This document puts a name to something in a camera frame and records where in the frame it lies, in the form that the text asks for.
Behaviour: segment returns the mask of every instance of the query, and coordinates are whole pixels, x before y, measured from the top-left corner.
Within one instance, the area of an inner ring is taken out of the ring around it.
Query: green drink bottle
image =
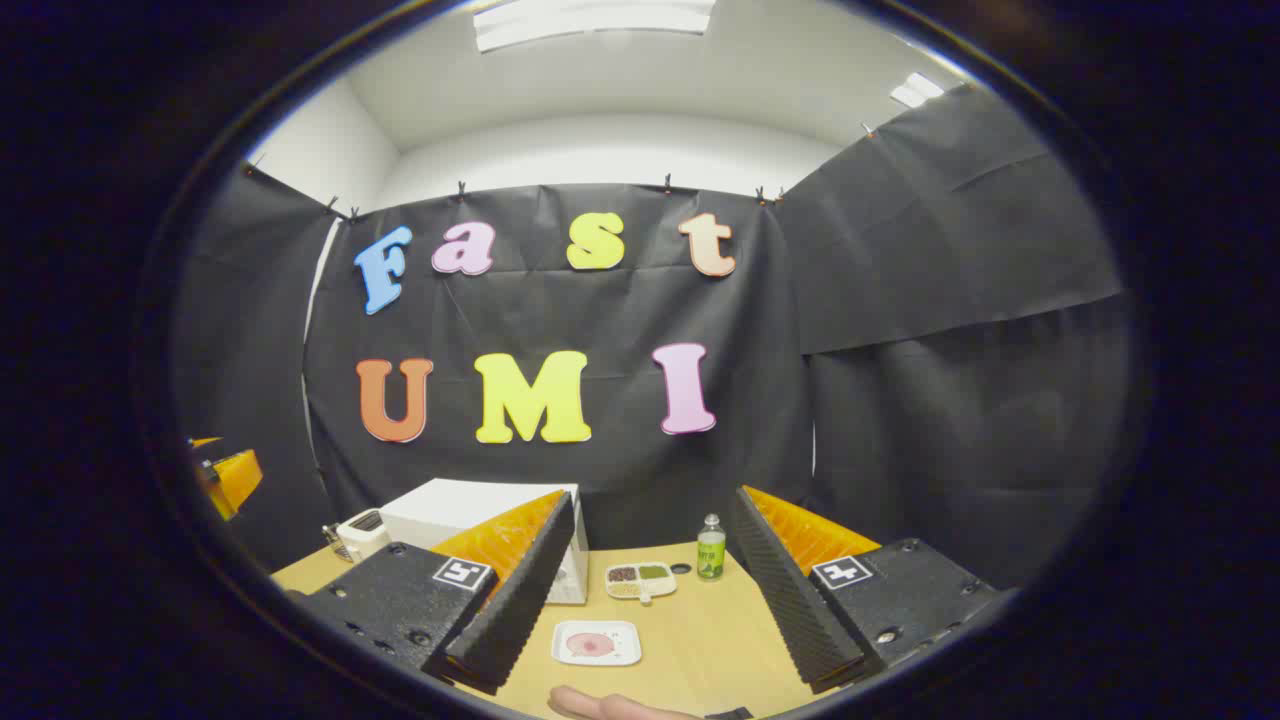
[[[716,580],[724,574],[724,529],[714,512],[704,523],[698,533],[698,577]]]

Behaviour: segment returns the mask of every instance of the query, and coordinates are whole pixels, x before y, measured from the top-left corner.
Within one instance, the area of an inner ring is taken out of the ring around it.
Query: ceiling light
[[[919,108],[920,105],[924,105],[925,100],[928,100],[928,97],[920,95],[910,87],[906,87],[905,85],[895,87],[893,92],[890,92],[888,96],[908,108]]]
[[[476,13],[481,53],[598,29],[657,29],[703,35],[716,0],[512,0]]]
[[[942,95],[942,88],[920,73],[911,73],[906,78],[906,86],[919,92],[924,97],[937,97]]]

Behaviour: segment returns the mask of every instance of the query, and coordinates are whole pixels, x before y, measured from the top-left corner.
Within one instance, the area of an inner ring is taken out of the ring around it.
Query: table surface
[[[800,682],[778,626],[755,580],[732,556],[724,574],[701,580],[676,575],[676,592],[653,598],[614,600],[604,592],[604,570],[623,562],[687,562],[696,542],[631,550],[590,551],[586,605],[548,605],[497,697],[465,692],[512,710],[564,720],[547,706],[550,688],[570,685],[589,694],[620,693],[655,707],[698,716],[746,707],[755,717],[774,715],[822,697]],[[285,589],[311,593],[351,569],[323,548],[271,577]],[[640,635],[641,659],[623,667],[566,665],[550,656],[552,632],[564,620],[627,620]]]

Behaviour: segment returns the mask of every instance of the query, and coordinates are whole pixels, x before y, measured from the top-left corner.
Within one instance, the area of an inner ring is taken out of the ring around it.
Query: finger
[[[599,701],[604,720],[701,720],[694,715],[676,712],[675,710],[659,710],[640,705],[639,702],[620,694],[611,694]]]
[[[568,685],[552,688],[547,705],[561,715],[586,717],[589,720],[605,720],[604,710],[600,707],[600,698],[580,693]]]

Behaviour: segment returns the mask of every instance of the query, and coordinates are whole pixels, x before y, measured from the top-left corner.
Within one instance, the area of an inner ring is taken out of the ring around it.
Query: black paper curtain
[[[179,278],[173,383],[179,429],[253,450],[262,482],[230,520],[266,569],[323,544],[333,507],[307,445],[302,328],[316,260],[335,217],[260,172],[212,200]]]
[[[260,454],[266,478],[237,523],[273,569],[317,547],[321,521],[433,477],[579,483],[598,548],[689,541],[745,483],[876,539],[922,537],[1012,585],[1087,506],[1126,391],[1128,311],[1098,219],[1036,136],[969,88],[881,127],[777,205],[556,186],[343,223],[305,360],[324,209],[296,195],[282,204],[271,183],[234,187],[215,228],[244,217],[237,202],[261,204],[253,193],[270,195],[273,211],[201,238],[212,250],[197,254],[183,310],[201,329],[180,338],[178,378],[202,409],[184,415],[198,428],[188,434],[242,433],[236,442]],[[567,258],[570,227],[588,213],[622,223],[611,269]],[[678,225],[700,214],[731,228],[719,240],[736,261],[727,275],[691,260]],[[493,229],[492,266],[433,266],[445,233],[477,222]],[[399,295],[374,307],[388,288],[371,290],[356,259],[393,233],[376,264]],[[667,384],[653,354],[672,343],[705,348],[707,432],[662,429]],[[509,355],[535,384],[562,351],[586,359],[590,439],[480,442],[477,357]],[[425,429],[387,442],[364,421],[356,368],[389,363],[379,410],[398,420],[410,359],[433,363]],[[302,434],[300,370],[323,483]],[[189,389],[200,373],[215,382]]]

